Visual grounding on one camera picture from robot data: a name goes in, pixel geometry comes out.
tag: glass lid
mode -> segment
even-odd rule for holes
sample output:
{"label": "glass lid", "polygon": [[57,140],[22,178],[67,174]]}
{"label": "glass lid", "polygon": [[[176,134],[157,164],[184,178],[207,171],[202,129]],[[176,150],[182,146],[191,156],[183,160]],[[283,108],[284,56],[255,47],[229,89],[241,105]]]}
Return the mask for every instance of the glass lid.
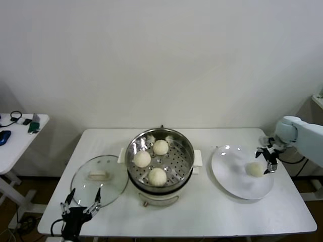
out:
{"label": "glass lid", "polygon": [[71,190],[75,188],[74,201],[84,207],[93,204],[101,188],[102,207],[110,204],[124,191],[128,182],[125,164],[117,163],[114,155],[98,156],[87,161],[74,174]]}

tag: blue mouse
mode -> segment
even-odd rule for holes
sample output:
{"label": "blue mouse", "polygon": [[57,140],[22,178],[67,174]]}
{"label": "blue mouse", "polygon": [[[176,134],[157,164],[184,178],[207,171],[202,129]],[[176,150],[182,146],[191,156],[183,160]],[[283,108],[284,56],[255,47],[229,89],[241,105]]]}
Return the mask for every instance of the blue mouse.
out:
{"label": "blue mouse", "polygon": [[3,130],[0,132],[0,146],[4,145],[11,135],[11,131]]}

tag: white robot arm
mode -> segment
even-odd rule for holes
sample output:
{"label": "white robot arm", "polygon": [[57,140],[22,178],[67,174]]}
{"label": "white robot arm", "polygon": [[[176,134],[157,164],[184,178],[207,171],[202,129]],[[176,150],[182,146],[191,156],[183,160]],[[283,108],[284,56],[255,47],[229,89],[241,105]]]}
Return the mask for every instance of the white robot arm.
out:
{"label": "white robot arm", "polygon": [[256,157],[261,153],[267,160],[266,173],[277,169],[278,155],[289,146],[323,167],[323,126],[308,124],[298,117],[285,116],[276,125],[273,137],[260,139],[263,147],[258,148]]}

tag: dumpling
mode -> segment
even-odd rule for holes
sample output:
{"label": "dumpling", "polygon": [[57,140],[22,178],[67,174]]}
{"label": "dumpling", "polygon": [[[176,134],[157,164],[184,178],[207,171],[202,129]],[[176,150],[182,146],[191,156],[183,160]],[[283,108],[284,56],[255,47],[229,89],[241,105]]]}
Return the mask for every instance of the dumpling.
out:
{"label": "dumpling", "polygon": [[254,177],[263,176],[263,167],[259,162],[249,163],[246,167],[247,173]]}
{"label": "dumpling", "polygon": [[168,152],[168,144],[165,140],[157,140],[152,149],[156,155],[165,155]]}
{"label": "dumpling", "polygon": [[149,183],[155,187],[161,187],[167,182],[166,172],[161,168],[154,168],[148,174]]}
{"label": "dumpling", "polygon": [[139,168],[144,168],[148,166],[150,162],[151,162],[151,157],[147,151],[141,150],[137,154],[135,154],[134,163]]}

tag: floor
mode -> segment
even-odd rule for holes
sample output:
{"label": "floor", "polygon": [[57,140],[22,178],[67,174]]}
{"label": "floor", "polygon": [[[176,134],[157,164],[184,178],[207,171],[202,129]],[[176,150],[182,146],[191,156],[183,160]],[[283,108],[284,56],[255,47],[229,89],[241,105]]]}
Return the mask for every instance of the floor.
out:
{"label": "floor", "polygon": [[[39,204],[47,204],[51,198],[52,193],[55,190],[55,187],[58,183],[58,179],[56,178],[48,178],[48,179],[38,179],[38,178],[22,178],[22,183],[19,186],[15,186],[15,188],[22,194],[26,195],[26,193],[30,189],[36,189],[37,194],[35,198],[33,199],[34,203]],[[312,192],[313,187],[311,184],[307,181],[296,181],[295,185],[297,189],[300,192]],[[318,229],[314,233],[310,234],[293,234],[288,235],[284,238],[282,238],[281,242],[299,242],[299,241],[312,241],[312,242],[319,242],[323,241],[323,213],[321,212],[323,209],[323,201],[317,201],[317,202],[306,202],[309,210],[311,211],[314,219],[316,220]],[[7,226],[14,216],[16,212],[16,205],[10,201],[8,198],[5,199],[4,203],[0,206],[0,241],[1,242],[12,242],[15,241],[13,238],[11,238],[8,231],[5,231],[2,233],[2,231],[7,229]],[[32,214],[36,219],[37,223],[40,220],[41,215],[39,214]],[[19,238],[19,235],[17,232],[14,231],[14,236],[17,242],[44,242],[46,240],[46,236],[43,236],[37,232],[37,226],[26,235],[21,236]],[[252,241],[257,241],[261,239],[260,237],[253,237]],[[91,238],[86,238],[86,242],[92,241]],[[100,238],[99,242],[134,242],[131,238]],[[137,239],[136,242],[201,242],[201,239],[192,239],[192,238],[180,238],[180,239]],[[246,239],[242,237],[236,237],[236,238],[206,238],[203,239],[203,242],[245,242]]]}

